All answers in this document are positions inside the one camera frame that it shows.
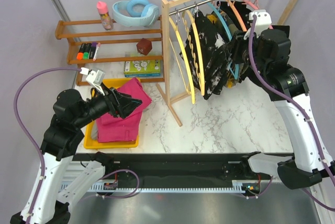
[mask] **marker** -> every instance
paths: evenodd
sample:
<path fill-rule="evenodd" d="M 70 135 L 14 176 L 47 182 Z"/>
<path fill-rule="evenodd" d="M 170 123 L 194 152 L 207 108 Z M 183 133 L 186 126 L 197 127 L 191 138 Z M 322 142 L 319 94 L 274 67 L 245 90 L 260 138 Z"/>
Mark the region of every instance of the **marker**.
<path fill-rule="evenodd" d="M 98 43 L 98 46 L 96 47 L 96 50 L 95 50 L 95 53 L 94 53 L 94 57 L 93 57 L 93 61 L 96 60 L 96 55 L 98 55 L 98 50 L 100 48 L 100 45 L 101 45 L 101 43 Z"/>
<path fill-rule="evenodd" d="M 82 60 L 83 59 L 83 52 L 85 50 L 86 44 L 82 43 L 82 45 L 80 46 L 79 52 L 77 54 L 77 59 L 78 60 Z"/>
<path fill-rule="evenodd" d="M 92 42 L 89 59 L 93 59 L 96 50 L 96 42 Z"/>
<path fill-rule="evenodd" d="M 83 59 L 88 59 L 88 54 L 90 52 L 91 45 L 92 44 L 90 42 L 88 44 L 86 44 L 85 51 L 84 51 L 84 54 L 83 54 Z"/>

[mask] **pink towel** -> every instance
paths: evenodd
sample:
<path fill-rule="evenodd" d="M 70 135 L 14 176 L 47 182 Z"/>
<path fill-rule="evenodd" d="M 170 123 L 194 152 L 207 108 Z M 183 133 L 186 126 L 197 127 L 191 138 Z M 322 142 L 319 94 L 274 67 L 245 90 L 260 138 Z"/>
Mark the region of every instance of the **pink towel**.
<path fill-rule="evenodd" d="M 129 94 L 131 97 L 142 100 L 128 118 L 114 118 L 105 114 L 96 120 L 98 127 L 98 142 L 134 141 L 138 135 L 142 111 L 151 103 L 151 98 L 144 92 L 138 79 L 133 78 L 117 91 Z"/>

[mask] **brown block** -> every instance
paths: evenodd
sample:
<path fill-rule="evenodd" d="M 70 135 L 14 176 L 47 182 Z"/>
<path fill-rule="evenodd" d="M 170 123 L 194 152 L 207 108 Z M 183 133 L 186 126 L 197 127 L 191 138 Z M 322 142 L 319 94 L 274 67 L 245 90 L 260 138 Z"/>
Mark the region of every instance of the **brown block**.
<path fill-rule="evenodd" d="M 152 50 L 152 43 L 148 39 L 142 38 L 136 45 L 140 54 L 147 55 Z"/>

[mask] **wooden shelf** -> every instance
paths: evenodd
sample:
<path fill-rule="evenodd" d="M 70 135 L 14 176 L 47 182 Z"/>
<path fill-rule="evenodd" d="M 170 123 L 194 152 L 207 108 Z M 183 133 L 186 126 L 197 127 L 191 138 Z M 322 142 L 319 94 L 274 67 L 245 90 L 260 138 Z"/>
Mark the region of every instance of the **wooden shelf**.
<path fill-rule="evenodd" d="M 111 58 L 97 58 L 93 59 L 71 59 L 68 64 L 83 64 L 83 63 L 111 63 L 111 62 L 123 62 L 123 61 L 140 61 L 140 60 L 163 60 L 162 55 L 144 55 L 138 57 L 111 57 Z"/>
<path fill-rule="evenodd" d="M 93 59 L 83 59 L 78 60 L 76 58 L 78 54 L 79 47 L 82 43 L 92 43 L 93 41 L 82 41 L 82 37 L 103 37 L 103 36 L 124 36 L 124 35 L 147 35 L 147 34 L 160 34 L 160 37 L 146 38 L 151 42 L 163 41 L 163 31 L 161 17 L 159 29 L 143 29 L 143 30 L 124 30 L 124 31 L 103 31 L 103 32 L 84 32 L 84 33 L 73 33 L 68 29 L 67 26 L 79 26 L 79 25 L 92 25 L 100 24 L 100 20 L 84 20 L 84 21 L 59 21 L 55 30 L 55 37 L 57 39 L 66 38 L 69 43 L 69 51 L 66 57 L 68 64 L 77 64 L 78 68 L 84 67 L 88 63 L 109 63 L 109 62 L 124 62 L 124 61 L 139 61 L 139 60 L 163 60 L 163 49 L 157 52 L 155 55 L 139 55 L 134 57 L 116 55 L 115 57 L 98 57 L 96 61 Z M 120 43 L 137 43 L 141 38 L 134 39 L 115 39 L 115 40 L 100 40 L 101 44 L 120 44 Z M 164 82 L 164 75 L 161 77 L 152 77 L 141 79 L 142 82 Z M 77 85 L 88 85 L 87 82 L 82 81 L 82 75 L 77 75 L 76 79 Z"/>

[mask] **pink water bottle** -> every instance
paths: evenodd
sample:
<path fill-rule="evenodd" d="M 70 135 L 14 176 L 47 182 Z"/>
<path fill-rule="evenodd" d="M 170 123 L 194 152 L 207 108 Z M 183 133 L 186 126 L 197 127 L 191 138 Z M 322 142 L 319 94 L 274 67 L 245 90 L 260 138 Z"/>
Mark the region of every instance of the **pink water bottle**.
<path fill-rule="evenodd" d="M 103 24 L 103 27 L 105 28 L 105 30 L 112 30 L 113 21 L 111 20 L 111 17 L 109 16 L 107 4 L 104 2 L 98 2 L 96 5 L 96 8 L 98 9 L 98 12 L 100 14 L 101 23 Z"/>

